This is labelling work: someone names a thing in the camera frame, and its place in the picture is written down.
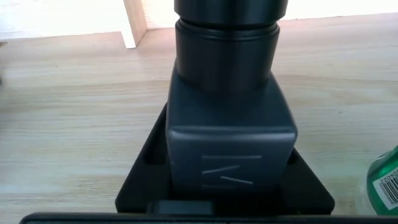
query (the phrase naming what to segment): wooden panel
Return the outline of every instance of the wooden panel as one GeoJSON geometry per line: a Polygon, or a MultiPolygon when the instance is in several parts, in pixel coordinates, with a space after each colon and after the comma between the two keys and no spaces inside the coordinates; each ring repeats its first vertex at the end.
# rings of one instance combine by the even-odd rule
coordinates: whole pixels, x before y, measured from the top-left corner
{"type": "MultiPolygon", "coordinates": [[[[297,149],[336,200],[397,144],[398,14],[280,22],[276,78],[297,149]]],[[[169,89],[175,31],[134,50],[120,35],[10,40],[0,47],[0,219],[115,212],[114,199],[169,89]]]]}
{"type": "Polygon", "coordinates": [[[141,0],[123,0],[123,2],[130,26],[129,29],[122,30],[122,34],[126,47],[133,48],[147,32],[147,21],[145,19],[141,0]]]}

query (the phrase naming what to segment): cylindrical top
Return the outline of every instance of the cylindrical top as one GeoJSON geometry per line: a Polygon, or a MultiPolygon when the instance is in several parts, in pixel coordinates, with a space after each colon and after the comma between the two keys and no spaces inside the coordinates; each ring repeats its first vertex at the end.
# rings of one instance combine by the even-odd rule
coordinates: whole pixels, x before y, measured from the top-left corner
{"type": "Polygon", "coordinates": [[[221,27],[266,26],[285,16],[288,0],[174,0],[183,20],[221,27]]]}

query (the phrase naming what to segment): light wooden surface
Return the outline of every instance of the light wooden surface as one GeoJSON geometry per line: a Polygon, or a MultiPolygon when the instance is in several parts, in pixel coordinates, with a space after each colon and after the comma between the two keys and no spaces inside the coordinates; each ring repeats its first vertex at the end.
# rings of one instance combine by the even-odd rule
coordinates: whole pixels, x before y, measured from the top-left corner
{"type": "MultiPolygon", "coordinates": [[[[299,128],[297,149],[355,213],[358,179],[398,144],[398,14],[282,21],[273,71],[299,128]]],[[[37,211],[114,212],[163,107],[173,29],[127,50],[116,33],[0,47],[0,220],[37,211]]]]}

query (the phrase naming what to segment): barcode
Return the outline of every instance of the barcode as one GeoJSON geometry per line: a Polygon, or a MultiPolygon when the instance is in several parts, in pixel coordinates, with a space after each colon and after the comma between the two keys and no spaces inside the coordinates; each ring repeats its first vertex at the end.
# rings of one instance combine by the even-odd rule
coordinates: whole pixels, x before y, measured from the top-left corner
{"type": "Polygon", "coordinates": [[[398,167],[375,180],[373,186],[388,210],[398,207],[398,167]]]}

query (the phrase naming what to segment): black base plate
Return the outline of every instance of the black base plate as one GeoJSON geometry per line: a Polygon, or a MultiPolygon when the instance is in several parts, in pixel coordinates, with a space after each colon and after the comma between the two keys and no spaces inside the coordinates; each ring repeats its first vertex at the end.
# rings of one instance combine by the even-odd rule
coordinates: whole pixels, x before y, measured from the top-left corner
{"type": "MultiPolygon", "coordinates": [[[[119,213],[147,213],[148,206],[160,200],[192,200],[172,194],[165,122],[166,106],[116,198],[119,213]]],[[[294,149],[274,192],[245,199],[219,198],[215,210],[217,216],[329,215],[334,206],[329,192],[294,149]]]]}

